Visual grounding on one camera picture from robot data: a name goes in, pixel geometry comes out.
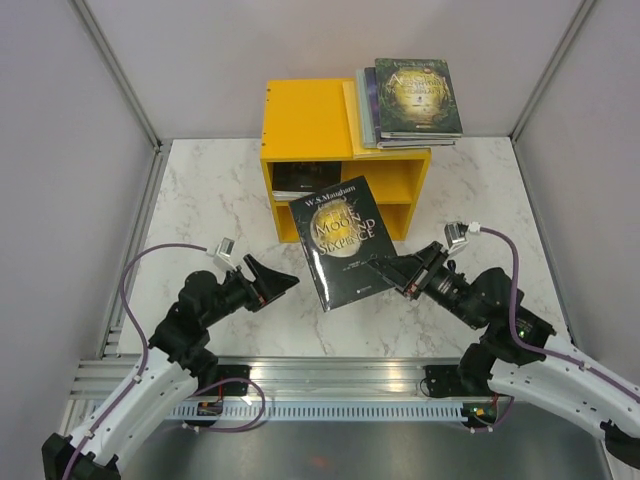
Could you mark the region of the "dark Wuthering Heights book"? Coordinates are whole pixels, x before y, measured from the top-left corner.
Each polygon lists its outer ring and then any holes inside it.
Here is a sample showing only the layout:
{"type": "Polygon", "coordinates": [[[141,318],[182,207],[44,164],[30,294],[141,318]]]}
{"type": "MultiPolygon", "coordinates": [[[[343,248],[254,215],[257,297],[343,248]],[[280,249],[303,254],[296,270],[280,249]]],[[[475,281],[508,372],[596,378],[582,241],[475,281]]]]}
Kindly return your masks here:
{"type": "Polygon", "coordinates": [[[313,193],[338,184],[340,161],[279,162],[273,165],[272,192],[277,195],[313,193]]]}

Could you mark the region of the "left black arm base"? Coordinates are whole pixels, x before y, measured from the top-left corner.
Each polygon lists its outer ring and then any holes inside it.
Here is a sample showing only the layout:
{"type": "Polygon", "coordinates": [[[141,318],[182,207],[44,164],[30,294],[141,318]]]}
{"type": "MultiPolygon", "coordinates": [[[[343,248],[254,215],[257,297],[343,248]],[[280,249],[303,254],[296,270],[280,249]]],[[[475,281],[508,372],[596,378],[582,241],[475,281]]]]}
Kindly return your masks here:
{"type": "Polygon", "coordinates": [[[216,398],[241,397],[248,392],[251,367],[247,364],[219,363],[219,358],[205,350],[194,360],[198,387],[194,395],[216,398]]]}

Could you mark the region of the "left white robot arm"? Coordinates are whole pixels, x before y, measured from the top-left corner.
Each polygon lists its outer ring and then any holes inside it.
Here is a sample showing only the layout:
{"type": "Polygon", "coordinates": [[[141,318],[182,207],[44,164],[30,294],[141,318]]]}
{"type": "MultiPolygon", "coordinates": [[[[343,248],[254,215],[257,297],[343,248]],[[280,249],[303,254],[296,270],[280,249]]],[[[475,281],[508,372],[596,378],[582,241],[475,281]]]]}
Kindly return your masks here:
{"type": "Polygon", "coordinates": [[[118,479],[171,410],[218,387],[218,359],[209,329],[244,308],[255,313],[296,286],[298,278],[244,257],[253,277],[232,267],[222,280],[206,270],[186,277],[177,300],[157,325],[129,374],[70,434],[42,445],[47,479],[118,479]]]}

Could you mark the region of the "yellow L book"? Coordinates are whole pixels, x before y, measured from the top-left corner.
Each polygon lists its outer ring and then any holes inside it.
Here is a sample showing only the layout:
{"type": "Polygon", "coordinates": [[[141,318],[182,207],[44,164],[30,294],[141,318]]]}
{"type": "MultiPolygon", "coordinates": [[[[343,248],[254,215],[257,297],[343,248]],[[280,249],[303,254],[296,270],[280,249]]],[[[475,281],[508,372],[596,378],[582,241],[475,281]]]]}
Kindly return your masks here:
{"type": "Polygon", "coordinates": [[[353,158],[359,160],[391,157],[392,152],[389,149],[381,149],[378,145],[375,149],[362,146],[355,81],[353,79],[343,81],[342,89],[353,158]]]}

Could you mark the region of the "grey G book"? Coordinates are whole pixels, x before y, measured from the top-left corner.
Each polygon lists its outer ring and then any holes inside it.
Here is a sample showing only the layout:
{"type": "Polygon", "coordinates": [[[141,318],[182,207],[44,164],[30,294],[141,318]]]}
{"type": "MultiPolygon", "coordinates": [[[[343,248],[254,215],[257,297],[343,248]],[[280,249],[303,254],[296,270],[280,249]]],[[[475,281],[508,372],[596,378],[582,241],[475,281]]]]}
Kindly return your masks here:
{"type": "Polygon", "coordinates": [[[361,143],[364,148],[375,149],[377,137],[370,100],[377,95],[375,69],[365,67],[356,71],[355,89],[360,122],[361,143]]]}

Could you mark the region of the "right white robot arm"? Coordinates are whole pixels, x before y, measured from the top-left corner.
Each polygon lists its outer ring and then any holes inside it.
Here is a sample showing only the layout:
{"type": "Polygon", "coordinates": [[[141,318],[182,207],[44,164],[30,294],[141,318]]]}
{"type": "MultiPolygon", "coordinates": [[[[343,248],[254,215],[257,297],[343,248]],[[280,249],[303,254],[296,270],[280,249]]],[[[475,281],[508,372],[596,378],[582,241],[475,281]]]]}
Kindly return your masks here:
{"type": "Polygon", "coordinates": [[[522,306],[522,291],[500,267],[467,282],[438,242],[369,267],[405,298],[426,296],[481,330],[449,375],[425,369],[431,395],[509,396],[562,417],[639,466],[639,388],[598,366],[545,320],[522,306]]]}

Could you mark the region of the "black Moon and Sixpence book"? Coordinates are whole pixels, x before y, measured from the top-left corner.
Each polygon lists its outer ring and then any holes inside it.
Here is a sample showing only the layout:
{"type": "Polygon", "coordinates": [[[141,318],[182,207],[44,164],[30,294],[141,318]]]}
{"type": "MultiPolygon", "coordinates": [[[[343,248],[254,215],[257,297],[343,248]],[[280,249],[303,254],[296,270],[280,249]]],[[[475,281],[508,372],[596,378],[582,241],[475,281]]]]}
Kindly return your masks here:
{"type": "Polygon", "coordinates": [[[368,265],[396,250],[365,177],[294,200],[289,208],[325,312],[389,289],[368,265]]]}

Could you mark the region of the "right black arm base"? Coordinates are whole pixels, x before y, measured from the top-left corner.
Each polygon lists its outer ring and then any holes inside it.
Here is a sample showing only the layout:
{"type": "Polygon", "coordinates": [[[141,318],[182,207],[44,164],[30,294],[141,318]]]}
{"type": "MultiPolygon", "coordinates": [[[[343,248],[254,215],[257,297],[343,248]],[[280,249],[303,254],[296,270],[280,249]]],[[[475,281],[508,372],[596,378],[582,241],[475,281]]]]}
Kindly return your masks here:
{"type": "Polygon", "coordinates": [[[421,390],[431,398],[491,397],[487,380],[464,372],[454,364],[432,364],[423,367],[421,390]]]}

